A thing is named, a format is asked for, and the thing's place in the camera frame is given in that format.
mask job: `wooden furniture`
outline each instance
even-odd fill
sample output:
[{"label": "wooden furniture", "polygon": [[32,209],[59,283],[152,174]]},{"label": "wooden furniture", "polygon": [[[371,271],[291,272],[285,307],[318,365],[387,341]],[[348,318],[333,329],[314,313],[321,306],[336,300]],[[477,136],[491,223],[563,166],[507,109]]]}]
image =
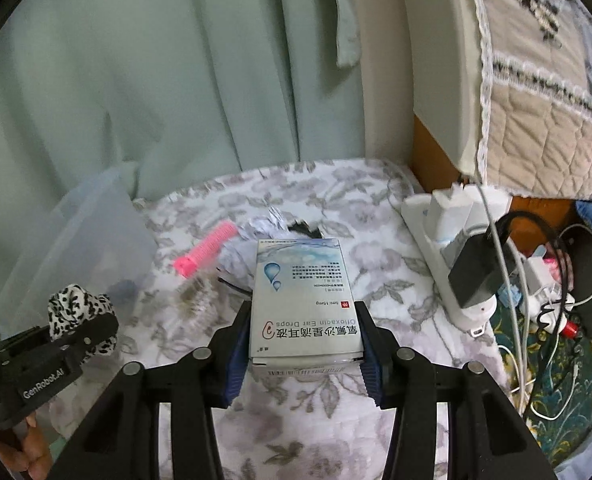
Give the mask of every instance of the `wooden furniture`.
[{"label": "wooden furniture", "polygon": [[[460,172],[416,116],[414,116],[414,146],[410,167],[426,192],[447,188],[460,177]],[[532,211],[542,216],[557,230],[570,225],[577,219],[573,200],[515,196],[511,209]],[[527,254],[546,241],[534,224],[521,219],[512,223],[512,239],[519,251]]]}]

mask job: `power strip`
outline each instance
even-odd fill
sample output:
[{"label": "power strip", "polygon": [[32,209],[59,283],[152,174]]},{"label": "power strip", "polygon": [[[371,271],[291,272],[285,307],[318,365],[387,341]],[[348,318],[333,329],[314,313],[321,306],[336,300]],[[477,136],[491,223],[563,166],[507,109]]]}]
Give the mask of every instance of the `power strip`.
[{"label": "power strip", "polygon": [[460,307],[450,285],[450,269],[441,254],[441,249],[447,243],[438,244],[425,233],[425,215],[431,201],[430,194],[409,196],[401,204],[401,215],[423,253],[451,322],[464,332],[470,332],[474,337],[479,336],[484,332],[487,321],[496,311],[496,297],[492,296],[489,300],[468,308]]}]

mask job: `gray floral pattern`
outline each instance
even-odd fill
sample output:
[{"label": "gray floral pattern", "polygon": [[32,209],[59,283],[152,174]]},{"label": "gray floral pattern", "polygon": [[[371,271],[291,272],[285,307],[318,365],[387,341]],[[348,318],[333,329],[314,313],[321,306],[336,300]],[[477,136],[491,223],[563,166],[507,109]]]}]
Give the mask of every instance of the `gray floral pattern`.
[{"label": "gray floral pattern", "polygon": [[[506,383],[491,332],[471,339],[452,326],[422,255],[398,212],[420,186],[407,168],[380,160],[299,162],[216,178],[136,206],[158,241],[151,275],[132,321],[121,327],[119,352],[86,373],[52,402],[52,424],[70,436],[118,367],[176,362],[209,342],[234,319],[243,301],[206,270],[196,283],[180,278],[172,262],[220,220],[244,222],[277,207],[340,238],[355,300],[363,300],[380,326],[401,345],[433,362],[484,362]],[[447,460],[447,414],[439,407],[436,478]],[[161,410],[162,478],[171,477],[169,409]],[[391,410],[367,396],[358,366],[322,378],[260,378],[248,373],[228,410],[214,423],[225,478],[377,479],[389,447]]]}]

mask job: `hand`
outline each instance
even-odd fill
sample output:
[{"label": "hand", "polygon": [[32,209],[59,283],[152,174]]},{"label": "hand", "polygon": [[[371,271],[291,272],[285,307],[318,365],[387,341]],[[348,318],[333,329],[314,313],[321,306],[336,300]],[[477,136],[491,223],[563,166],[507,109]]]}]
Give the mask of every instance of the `hand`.
[{"label": "hand", "polygon": [[22,450],[0,442],[0,461],[12,471],[27,471],[32,480],[45,480],[52,468],[50,447],[36,424],[36,415],[26,419],[29,428],[22,441]]}]

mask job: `water drop graphic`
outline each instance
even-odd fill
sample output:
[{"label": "water drop graphic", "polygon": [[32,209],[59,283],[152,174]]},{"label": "water drop graphic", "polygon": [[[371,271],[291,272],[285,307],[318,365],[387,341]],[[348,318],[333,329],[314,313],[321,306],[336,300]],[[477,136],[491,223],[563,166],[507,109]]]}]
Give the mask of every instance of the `water drop graphic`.
[{"label": "water drop graphic", "polygon": [[265,276],[269,278],[269,282],[271,283],[274,278],[281,272],[281,266],[279,264],[271,263],[265,266]]}]

